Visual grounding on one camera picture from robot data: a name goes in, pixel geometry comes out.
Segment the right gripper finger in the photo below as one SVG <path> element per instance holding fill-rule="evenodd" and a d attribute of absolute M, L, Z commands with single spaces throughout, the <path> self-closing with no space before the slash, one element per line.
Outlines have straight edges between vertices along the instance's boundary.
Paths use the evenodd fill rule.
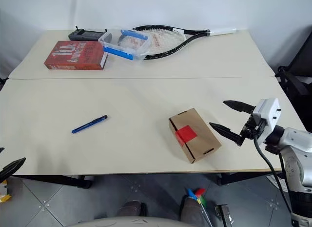
<path fill-rule="evenodd" d="M 209 125 L 221 136 L 235 142 L 238 146 L 242 145 L 244 139 L 241 135 L 233 133 L 229 128 L 220 124 L 209 122 Z"/>
<path fill-rule="evenodd" d="M 223 103 L 231 109 L 239 112 L 253 113 L 253 110 L 255 109 L 255 106 L 240 101 L 226 100 L 223 101 Z"/>

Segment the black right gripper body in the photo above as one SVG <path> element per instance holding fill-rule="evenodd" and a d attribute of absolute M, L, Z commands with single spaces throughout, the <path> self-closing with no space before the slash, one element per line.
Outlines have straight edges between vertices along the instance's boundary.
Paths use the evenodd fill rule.
<path fill-rule="evenodd" d="M 255 120 L 251 115 L 240 132 L 239 145 L 241 146 L 245 139 L 253 140 L 254 137 L 258 139 L 263 133 L 265 126 L 265 119 Z"/>

